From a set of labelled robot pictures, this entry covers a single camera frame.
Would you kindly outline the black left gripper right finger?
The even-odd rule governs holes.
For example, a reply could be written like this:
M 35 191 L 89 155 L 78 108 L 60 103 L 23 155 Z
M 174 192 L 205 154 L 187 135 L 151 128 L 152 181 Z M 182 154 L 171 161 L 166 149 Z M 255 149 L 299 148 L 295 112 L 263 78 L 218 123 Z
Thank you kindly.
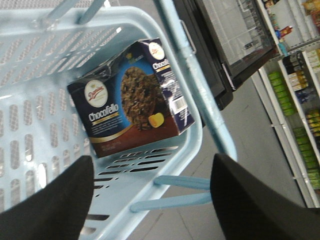
M 227 240 L 318 240 L 320 210 L 288 200 L 226 154 L 213 157 L 210 194 Z

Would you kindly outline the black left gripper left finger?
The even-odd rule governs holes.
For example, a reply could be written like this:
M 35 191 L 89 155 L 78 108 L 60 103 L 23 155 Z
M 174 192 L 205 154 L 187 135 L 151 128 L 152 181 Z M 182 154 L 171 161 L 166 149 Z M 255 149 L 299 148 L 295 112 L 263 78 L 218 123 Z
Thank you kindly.
M 2 240 L 77 240 L 94 193 L 92 158 L 83 155 L 45 188 L 0 214 Z

